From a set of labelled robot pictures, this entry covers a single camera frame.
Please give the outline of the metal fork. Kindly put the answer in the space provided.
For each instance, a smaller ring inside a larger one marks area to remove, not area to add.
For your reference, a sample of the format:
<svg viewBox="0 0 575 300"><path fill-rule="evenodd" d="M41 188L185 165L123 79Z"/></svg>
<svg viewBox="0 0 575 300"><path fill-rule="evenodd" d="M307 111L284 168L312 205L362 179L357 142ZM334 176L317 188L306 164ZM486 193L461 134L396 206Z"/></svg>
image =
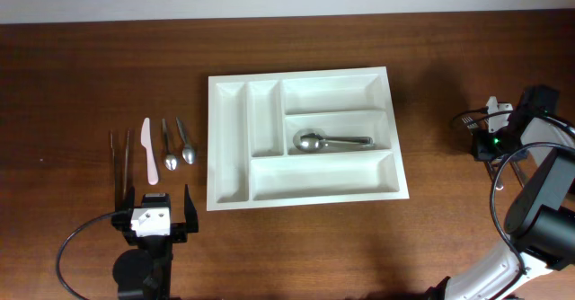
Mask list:
<svg viewBox="0 0 575 300"><path fill-rule="evenodd" d="M519 162L512 162L511 166L512 166L513 172L515 173L515 175L517 177L517 180L518 180L520 186L522 188L524 188L525 185L527 184L528 180L529 180L528 176L520 167Z"/></svg>
<svg viewBox="0 0 575 300"><path fill-rule="evenodd" d="M471 134L480 128L477 124L469 125L469 122L473 121L473 119L469 116L462 117L462 121L467 126L467 128ZM495 174L496 174L495 169L493 168L492 164L489 161L485 161L484 165L485 165L485 168L486 168L486 170L490 176L490 179L493 180L495 178ZM504 185L501 183L501 181L496 181L496 190L502 190L503 188L504 188Z"/></svg>

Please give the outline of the pink plastic knife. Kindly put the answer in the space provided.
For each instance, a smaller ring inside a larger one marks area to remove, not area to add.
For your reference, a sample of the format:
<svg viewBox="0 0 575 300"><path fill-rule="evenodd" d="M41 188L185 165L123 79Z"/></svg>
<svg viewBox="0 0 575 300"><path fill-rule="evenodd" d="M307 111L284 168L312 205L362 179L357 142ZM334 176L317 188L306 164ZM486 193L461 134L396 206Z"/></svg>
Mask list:
<svg viewBox="0 0 575 300"><path fill-rule="evenodd" d="M155 164L153 144L151 139L150 118L144 118L140 131L140 144L146 151L146 175L150 185L156 185L159 182L159 175Z"/></svg>

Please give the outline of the metal serrated tongs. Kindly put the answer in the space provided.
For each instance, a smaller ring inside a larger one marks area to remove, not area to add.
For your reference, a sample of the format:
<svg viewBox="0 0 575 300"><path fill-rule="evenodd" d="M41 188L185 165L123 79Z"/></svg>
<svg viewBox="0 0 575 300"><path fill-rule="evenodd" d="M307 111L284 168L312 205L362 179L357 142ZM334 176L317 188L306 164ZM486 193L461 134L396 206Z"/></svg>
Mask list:
<svg viewBox="0 0 575 300"><path fill-rule="evenodd" d="M124 146L116 147L117 140L114 138L113 131L110 132L109 138L114 185L114 207L116 211L120 211L128 193L130 130L128 129L126 132Z"/></svg>

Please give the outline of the small metal teaspoon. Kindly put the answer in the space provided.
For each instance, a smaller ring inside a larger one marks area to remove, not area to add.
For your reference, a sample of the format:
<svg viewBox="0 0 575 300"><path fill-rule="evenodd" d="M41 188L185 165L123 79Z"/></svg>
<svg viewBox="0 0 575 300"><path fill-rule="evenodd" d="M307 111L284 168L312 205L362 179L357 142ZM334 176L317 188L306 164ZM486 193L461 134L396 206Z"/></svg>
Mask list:
<svg viewBox="0 0 575 300"><path fill-rule="evenodd" d="M185 132L185 128L183 126L183 123L181 122L181 120L176 117L176 124L179 130L179 134L181 136L181 140L183 142L183 148L182 148L182 157L183 160L187 163L187 164L194 164L195 160L196 160L196 152L195 149L193 148L193 146L191 145L191 142Z"/></svg>
<svg viewBox="0 0 575 300"><path fill-rule="evenodd" d="M168 128L165 119L162 119L162 132L163 132L163 141L165 148L164 165L167 170L175 171L178 166L178 160L170 149Z"/></svg>

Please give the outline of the large metal spoon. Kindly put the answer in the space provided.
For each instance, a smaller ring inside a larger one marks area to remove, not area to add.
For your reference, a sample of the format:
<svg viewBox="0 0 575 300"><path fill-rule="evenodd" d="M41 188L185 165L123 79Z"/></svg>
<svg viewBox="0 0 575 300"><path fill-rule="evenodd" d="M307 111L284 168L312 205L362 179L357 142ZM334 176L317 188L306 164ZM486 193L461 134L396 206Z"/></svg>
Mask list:
<svg viewBox="0 0 575 300"><path fill-rule="evenodd" d="M325 143L315 141L314 139L312 140L304 139L303 141L300 141L296 136L294 136L294 146L301 152L305 153L319 153L322 150L328 150L328 149L357 150L357 149L369 148L373 144L374 140L373 143L370 145L346 144L346 143L335 143L335 142Z"/></svg>
<svg viewBox="0 0 575 300"><path fill-rule="evenodd" d="M304 139L312 140L318 142L335 142L335 143L346 143L346 144L358 144L358 145L370 145L373 143L371 137L334 137L334 136L322 136L316 132L304 132L302 134L296 134L296 137L303 141Z"/></svg>

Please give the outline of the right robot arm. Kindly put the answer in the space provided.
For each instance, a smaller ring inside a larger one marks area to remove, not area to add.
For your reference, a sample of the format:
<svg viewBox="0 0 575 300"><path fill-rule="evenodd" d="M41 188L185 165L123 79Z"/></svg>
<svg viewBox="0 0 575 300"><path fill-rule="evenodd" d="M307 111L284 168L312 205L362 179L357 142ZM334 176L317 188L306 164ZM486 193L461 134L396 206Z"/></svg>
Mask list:
<svg viewBox="0 0 575 300"><path fill-rule="evenodd" d="M526 282L574 262L574 213L563 201L574 191L574 126L556 115L559 93L544 84L527 87L516 106L490 98L479 110L457 114L472 135L471 155L490 172L491 219L500 236L481 261L429 288L425 298L511 299ZM530 178L517 171L522 190L503 220L496 209L500 176L535 149L544 150Z"/></svg>

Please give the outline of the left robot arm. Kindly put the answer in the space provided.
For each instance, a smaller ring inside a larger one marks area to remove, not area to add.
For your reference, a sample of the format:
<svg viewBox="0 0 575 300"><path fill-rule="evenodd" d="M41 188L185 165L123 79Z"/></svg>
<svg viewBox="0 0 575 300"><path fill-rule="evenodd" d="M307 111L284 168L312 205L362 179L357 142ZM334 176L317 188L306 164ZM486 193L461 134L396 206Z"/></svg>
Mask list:
<svg viewBox="0 0 575 300"><path fill-rule="evenodd" d="M186 243L199 230L198 213L189 188L183 194L185 221L171 219L171 199L165 193L146 194L135 205L135 189L116 197L111 224L131 247L115 261L112 276L119 299L171 298L173 246Z"/></svg>

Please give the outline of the white plastic cutlery tray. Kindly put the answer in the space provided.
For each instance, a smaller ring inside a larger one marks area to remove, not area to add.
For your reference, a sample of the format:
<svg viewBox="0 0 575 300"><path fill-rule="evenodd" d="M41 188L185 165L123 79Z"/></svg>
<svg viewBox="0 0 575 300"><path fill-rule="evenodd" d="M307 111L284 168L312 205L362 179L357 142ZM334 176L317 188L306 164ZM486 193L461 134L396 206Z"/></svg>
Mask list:
<svg viewBox="0 0 575 300"><path fill-rule="evenodd" d="M374 144L305 153L304 132ZM209 77L209 211L408 197L385 67Z"/></svg>

